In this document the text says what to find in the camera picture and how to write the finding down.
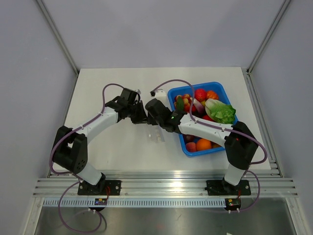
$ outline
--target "red fruit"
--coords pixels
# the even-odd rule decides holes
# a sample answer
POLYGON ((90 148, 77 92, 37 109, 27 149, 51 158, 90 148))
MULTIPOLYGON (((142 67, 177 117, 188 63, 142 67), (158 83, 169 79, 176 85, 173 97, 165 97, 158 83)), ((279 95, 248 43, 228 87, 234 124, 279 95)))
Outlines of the red fruit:
POLYGON ((189 104, 189 102, 188 102, 188 99, 187 99, 187 98, 184 98, 184 99, 182 99, 182 100, 184 101, 184 105, 189 104))
POLYGON ((175 101, 177 101, 177 98, 178 98, 178 97, 182 97, 182 96, 181 96, 181 95, 177 95, 177 96, 175 97, 175 101))
POLYGON ((194 143, 194 142, 187 143, 186 149, 188 152, 191 152, 191 153, 196 152, 197 151, 196 143, 194 143))
POLYGON ((185 143, 189 143, 194 141, 195 137, 193 135, 182 135, 185 143))
POLYGON ((196 109, 196 107, 193 105, 192 108, 191 108, 191 112, 194 113, 194 112, 196 112, 196 111, 197 111, 197 109, 196 109))
POLYGON ((184 94, 184 95, 182 96, 182 98, 183 98, 183 99, 185 99, 185 98, 186 98, 186 99, 189 99, 189 98, 190 98, 190 94, 184 94))
POLYGON ((190 109, 190 104, 188 103, 184 106, 184 111, 189 112, 189 109, 190 109))
POLYGON ((204 89, 197 89, 195 91, 195 99, 199 102, 204 101, 206 99, 206 91, 204 89))
POLYGON ((208 120, 208 121, 214 121, 212 118, 210 118, 209 115, 204 115, 204 116, 202 117, 202 119, 208 120))

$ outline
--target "blue container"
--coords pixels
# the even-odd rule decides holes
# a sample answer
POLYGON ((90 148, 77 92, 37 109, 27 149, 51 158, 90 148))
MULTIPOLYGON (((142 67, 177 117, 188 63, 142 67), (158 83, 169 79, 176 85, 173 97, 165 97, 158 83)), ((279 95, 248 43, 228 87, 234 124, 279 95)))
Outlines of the blue container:
MULTIPOLYGON (((201 84, 197 84, 197 85, 193 85, 194 89, 199 89, 199 88, 203 88, 206 91, 214 91, 217 93, 217 95, 219 96, 219 101, 223 102, 224 104, 230 104, 229 99, 226 95, 226 92, 223 88, 223 86, 221 85, 221 83, 218 82, 207 82, 207 83, 201 83, 201 84)), ((192 94, 192 90, 191 87, 186 86, 186 87, 177 87, 177 88, 172 88, 169 90, 169 92, 167 93, 167 97, 170 101, 170 105, 172 110, 174 110, 174 102, 175 102, 175 97, 177 95, 184 95, 184 94, 192 94)), ((200 156, 200 155, 204 155, 204 154, 210 154, 210 153, 215 153, 215 152, 219 152, 219 151, 223 151, 225 150, 223 147, 219 147, 219 148, 212 148, 212 149, 208 149, 208 150, 203 150, 203 151, 197 151, 197 152, 188 152, 186 147, 185 147, 185 141, 182 137, 182 135, 179 135, 179 140, 180 140, 180 144, 181 144, 181 148, 182 151, 188 156, 188 157, 196 157, 196 156, 200 156)), ((199 138, 195 138, 194 142, 196 143, 199 140, 199 138)))

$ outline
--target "white robotic arm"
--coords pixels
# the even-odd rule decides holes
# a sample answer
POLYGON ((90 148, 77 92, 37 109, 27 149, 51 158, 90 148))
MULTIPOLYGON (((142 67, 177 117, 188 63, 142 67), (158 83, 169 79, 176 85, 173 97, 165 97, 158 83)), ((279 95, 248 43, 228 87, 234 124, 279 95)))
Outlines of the white robotic arm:
MULTIPOLYGON (((103 190, 101 185, 105 182, 105 175, 88 163, 87 145, 109 126, 130 117, 134 124, 160 125, 168 132, 198 136, 225 147, 230 164, 223 179, 224 188, 238 185, 258 146, 247 138, 236 136, 225 131, 225 129, 232 130, 234 128, 253 137, 244 123, 238 122, 236 125, 229 125, 201 120, 204 123, 218 125, 222 128, 218 130, 196 123, 184 111, 170 111, 157 99, 149 101, 145 108, 148 111, 148 116, 144 111, 139 94, 124 88, 121 96, 117 96, 106 104, 105 111, 101 113, 100 117, 69 136, 57 147, 53 162, 73 172, 91 186, 95 186, 93 188, 94 193, 101 193, 103 190)), ((70 131, 71 129, 65 126, 59 128, 54 145, 70 131)))

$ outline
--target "white table surface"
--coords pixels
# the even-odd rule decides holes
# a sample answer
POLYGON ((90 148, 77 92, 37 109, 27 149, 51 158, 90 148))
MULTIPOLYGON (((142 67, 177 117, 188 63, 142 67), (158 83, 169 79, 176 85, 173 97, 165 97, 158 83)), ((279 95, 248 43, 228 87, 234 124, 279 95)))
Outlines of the white table surface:
MULTIPOLYGON (((151 99, 149 92, 169 79, 183 79, 191 84, 220 82, 230 103, 237 110, 238 119, 246 123, 256 139, 262 142, 241 68, 81 69, 65 126, 76 127, 94 117, 101 110, 101 92, 108 83, 118 83, 132 90, 140 89, 145 105, 151 99)), ((180 86, 185 84, 172 82, 162 88, 167 92, 180 86)), ((106 102, 120 93, 121 88, 108 87, 105 92, 106 102)), ((133 125, 130 119, 122 120, 103 131, 88 145, 88 161, 99 170, 126 172, 218 172, 227 169, 225 151, 189 158, 181 149, 178 134, 166 131, 162 133, 165 142, 156 143, 148 138, 146 124, 133 125)), ((263 157, 261 148, 258 148, 253 161, 259 161, 263 157)), ((63 169, 57 164, 54 168, 63 169)), ((253 165, 251 169, 268 170, 269 162, 253 165)))

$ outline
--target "gray wall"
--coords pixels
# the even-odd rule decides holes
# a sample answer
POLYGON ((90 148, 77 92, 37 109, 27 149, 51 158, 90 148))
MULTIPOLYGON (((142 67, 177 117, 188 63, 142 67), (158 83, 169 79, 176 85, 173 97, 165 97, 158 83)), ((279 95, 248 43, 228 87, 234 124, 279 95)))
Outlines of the gray wall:
POLYGON ((313 1, 295 0, 252 72, 286 176, 313 231, 313 1))
POLYGON ((1 3, 0 55, 0 233, 16 235, 75 79, 32 0, 1 3))
POLYGON ((80 68, 247 67, 283 0, 45 0, 80 68))

